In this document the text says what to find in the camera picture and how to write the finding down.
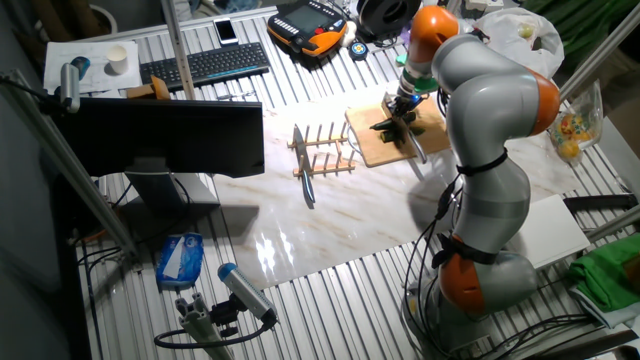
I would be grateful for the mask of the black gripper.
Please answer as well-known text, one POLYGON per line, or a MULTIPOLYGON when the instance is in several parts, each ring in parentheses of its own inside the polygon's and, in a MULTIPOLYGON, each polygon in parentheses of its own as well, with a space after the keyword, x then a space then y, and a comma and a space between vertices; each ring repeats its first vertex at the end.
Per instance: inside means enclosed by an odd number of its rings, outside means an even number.
POLYGON ((421 102, 423 96, 420 94, 401 93, 391 102, 392 120, 399 125, 401 120, 409 125, 416 120, 416 113, 413 112, 421 102))

